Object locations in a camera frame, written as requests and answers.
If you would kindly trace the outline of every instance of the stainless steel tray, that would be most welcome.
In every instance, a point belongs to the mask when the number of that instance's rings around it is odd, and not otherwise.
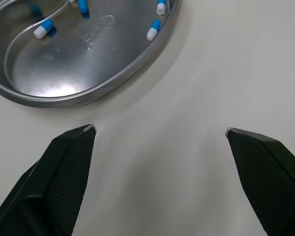
[[[0,94],[34,107],[70,107],[114,90],[157,51],[169,35],[182,0],[8,0],[0,4]],[[33,31],[45,18],[55,28],[43,39]],[[153,20],[162,28],[152,42]]]

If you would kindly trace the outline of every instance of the pill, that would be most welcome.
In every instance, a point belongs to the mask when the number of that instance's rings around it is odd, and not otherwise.
[[[161,23],[158,20],[153,21],[151,28],[147,32],[147,39],[152,41],[161,28]]]
[[[54,23],[52,20],[47,19],[34,31],[34,35],[36,38],[41,39],[44,37],[52,28],[54,27]]]
[[[166,6],[166,0],[158,0],[156,13],[160,16],[164,15],[165,14],[165,6]]]
[[[79,3],[79,9],[82,13],[88,12],[89,8],[88,8],[88,4],[86,0],[78,0],[78,3]]]

